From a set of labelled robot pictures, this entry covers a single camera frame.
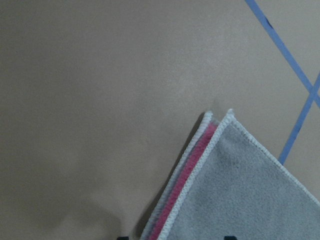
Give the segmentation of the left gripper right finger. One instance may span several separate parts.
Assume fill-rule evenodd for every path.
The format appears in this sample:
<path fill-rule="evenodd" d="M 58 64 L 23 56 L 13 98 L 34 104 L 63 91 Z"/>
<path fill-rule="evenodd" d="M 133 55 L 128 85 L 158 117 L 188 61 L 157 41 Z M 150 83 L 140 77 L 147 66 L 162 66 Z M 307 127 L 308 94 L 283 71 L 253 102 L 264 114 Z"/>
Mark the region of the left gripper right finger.
<path fill-rule="evenodd" d="M 227 235 L 224 236 L 223 240 L 237 240 L 237 237 L 233 235 Z"/>

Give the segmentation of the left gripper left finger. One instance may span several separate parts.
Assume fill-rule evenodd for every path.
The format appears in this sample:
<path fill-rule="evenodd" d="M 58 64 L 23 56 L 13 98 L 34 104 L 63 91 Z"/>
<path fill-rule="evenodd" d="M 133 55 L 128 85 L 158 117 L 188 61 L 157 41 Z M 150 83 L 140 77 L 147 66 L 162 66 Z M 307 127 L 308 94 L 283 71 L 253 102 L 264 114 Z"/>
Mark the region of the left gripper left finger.
<path fill-rule="evenodd" d="M 119 236 L 116 240 L 128 240 L 128 236 Z"/>

